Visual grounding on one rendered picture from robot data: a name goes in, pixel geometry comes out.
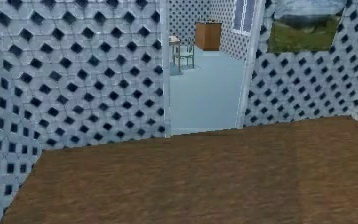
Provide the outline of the green landscape wall picture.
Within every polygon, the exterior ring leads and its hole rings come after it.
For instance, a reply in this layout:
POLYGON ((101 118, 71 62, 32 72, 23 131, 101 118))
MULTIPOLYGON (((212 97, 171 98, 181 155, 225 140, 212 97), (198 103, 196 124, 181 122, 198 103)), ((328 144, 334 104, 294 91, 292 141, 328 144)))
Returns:
POLYGON ((346 4, 347 0, 278 0, 268 51, 327 51, 346 4))

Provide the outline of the grey green chair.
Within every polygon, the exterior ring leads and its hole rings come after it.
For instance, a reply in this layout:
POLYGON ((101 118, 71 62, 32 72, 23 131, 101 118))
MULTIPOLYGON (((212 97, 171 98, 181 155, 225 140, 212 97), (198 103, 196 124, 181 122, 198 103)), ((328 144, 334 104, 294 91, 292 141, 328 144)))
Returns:
POLYGON ((195 47, 194 47, 194 39, 188 38, 186 40, 186 44, 183 46, 183 50, 180 53, 180 58, 186 60, 187 65, 191 65, 195 67, 195 47))

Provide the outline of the white framed window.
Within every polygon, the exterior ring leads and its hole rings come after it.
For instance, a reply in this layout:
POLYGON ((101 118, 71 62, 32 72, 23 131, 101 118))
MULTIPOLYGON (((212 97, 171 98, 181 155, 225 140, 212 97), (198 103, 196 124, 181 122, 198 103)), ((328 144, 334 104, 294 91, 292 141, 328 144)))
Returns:
POLYGON ((249 36, 255 12, 256 0, 234 0, 232 31, 249 36))

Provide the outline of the brown wooden cabinet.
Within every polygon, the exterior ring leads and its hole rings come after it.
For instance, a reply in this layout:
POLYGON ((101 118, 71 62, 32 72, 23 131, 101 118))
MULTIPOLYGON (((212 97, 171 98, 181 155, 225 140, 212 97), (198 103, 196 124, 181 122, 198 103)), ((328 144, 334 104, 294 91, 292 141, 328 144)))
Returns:
POLYGON ((196 23, 195 45, 204 51, 218 51, 221 23, 196 23))

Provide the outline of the pale wooden table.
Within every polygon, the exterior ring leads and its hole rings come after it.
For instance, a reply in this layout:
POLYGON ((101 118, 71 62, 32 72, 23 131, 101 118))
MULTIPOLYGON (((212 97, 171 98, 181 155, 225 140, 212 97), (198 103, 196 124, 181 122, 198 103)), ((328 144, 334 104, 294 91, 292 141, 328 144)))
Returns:
POLYGON ((172 48, 173 63, 178 67, 178 72, 181 72, 181 40, 175 35, 170 35, 169 46, 172 48))

